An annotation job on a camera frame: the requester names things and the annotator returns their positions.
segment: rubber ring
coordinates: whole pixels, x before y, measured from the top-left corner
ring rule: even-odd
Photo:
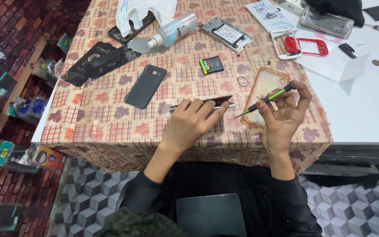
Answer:
[[[245,79],[245,81],[247,82],[246,86],[241,85],[241,83],[239,82],[239,78],[244,78],[244,79]],[[248,81],[248,79],[246,79],[246,78],[243,77],[243,76],[240,76],[240,77],[236,78],[236,81],[238,81],[238,84],[239,84],[240,86],[242,86],[242,87],[247,87],[247,86],[249,86],[249,81]]]

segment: green patterned fabric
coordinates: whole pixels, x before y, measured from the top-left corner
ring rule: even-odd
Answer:
[[[97,237],[113,236],[187,236],[172,220],[160,213],[142,216],[124,206],[118,209],[104,227],[96,234]]]

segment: screwdriver tip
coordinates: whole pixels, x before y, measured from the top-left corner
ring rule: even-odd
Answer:
[[[242,116],[242,115],[243,115],[243,114],[240,114],[240,115],[236,116],[233,120],[239,118],[239,117]]]

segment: finger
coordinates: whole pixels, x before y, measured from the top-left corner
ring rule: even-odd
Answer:
[[[298,82],[297,80],[292,80],[293,85],[298,90],[299,93],[299,101],[297,109],[303,113],[305,113],[308,109],[309,102],[311,102],[311,98],[313,97],[309,92],[307,86],[302,82]]]
[[[274,106],[273,106],[271,103],[267,103],[267,106],[270,108],[270,110],[271,110],[272,112],[276,111],[276,110],[274,109]]]
[[[277,126],[277,121],[274,118],[270,108],[265,106],[265,102],[262,100],[257,101],[256,103],[257,109],[260,112],[260,115],[263,117],[266,126],[269,128],[273,128]]]
[[[287,107],[296,107],[295,94],[292,91],[285,92],[279,97],[285,101]]]
[[[204,102],[200,99],[195,99],[191,105],[188,107],[187,109],[187,112],[189,113],[196,113],[200,108],[201,106],[204,105]]]
[[[187,99],[185,99],[185,100],[182,100],[180,103],[179,103],[179,105],[178,105],[178,107],[176,107],[176,110],[175,110],[175,112],[179,112],[179,111],[185,111],[187,108],[188,108],[188,106],[189,105],[191,105],[191,100],[187,100]]]
[[[274,109],[274,106],[271,103],[267,103],[267,106],[270,108],[270,111],[272,111],[272,112],[276,111]]]
[[[200,116],[201,120],[205,120],[207,116],[213,111],[216,103],[213,100],[209,100],[201,106],[201,109],[198,110],[197,114]]]
[[[286,108],[286,102],[281,97],[277,97],[276,99],[272,101],[276,103],[277,109]]]
[[[222,103],[222,105],[220,105],[220,107],[215,110],[210,116],[208,116],[208,118],[206,119],[206,126],[207,126],[207,130],[209,130],[211,127],[213,127],[213,125],[221,118],[223,117],[223,114],[224,112],[226,112],[227,108],[229,108],[229,100],[227,100],[226,102]]]

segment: green screwdriver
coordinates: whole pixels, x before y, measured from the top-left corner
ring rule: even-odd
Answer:
[[[290,90],[294,90],[296,89],[292,82],[290,81],[289,84],[287,86],[285,86],[283,89],[281,89],[279,92],[277,92],[276,94],[272,94],[270,96],[267,96],[263,99],[261,99],[262,101],[264,101],[266,104],[270,103],[271,100],[275,99],[276,97],[280,96],[281,94],[285,93],[285,92],[288,92]],[[245,110],[242,114],[238,115],[236,118],[234,119],[237,119],[239,118],[240,116],[244,115],[244,114],[247,114],[247,113],[251,113],[251,112],[254,112],[257,110],[257,105],[256,104],[253,104],[251,105],[247,110]]]

